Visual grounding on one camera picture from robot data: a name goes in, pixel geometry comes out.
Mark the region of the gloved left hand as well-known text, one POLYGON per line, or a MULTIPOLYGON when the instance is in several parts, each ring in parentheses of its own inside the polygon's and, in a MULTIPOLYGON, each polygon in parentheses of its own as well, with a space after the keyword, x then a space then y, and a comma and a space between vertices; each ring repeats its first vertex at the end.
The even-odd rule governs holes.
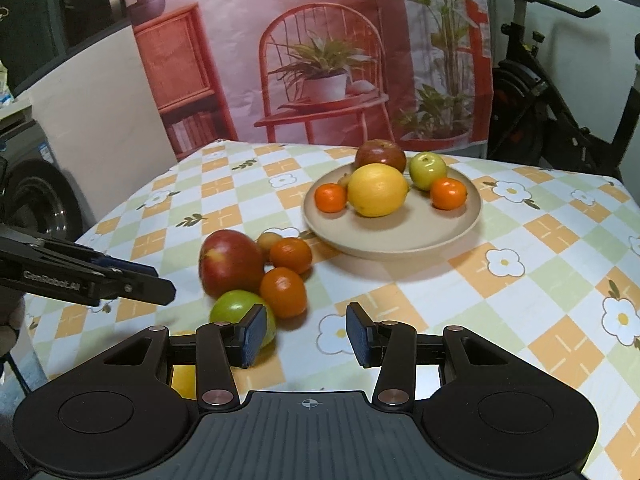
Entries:
POLYGON ((24 294, 0 287, 0 358, 4 360, 20 338, 25 317, 24 294))

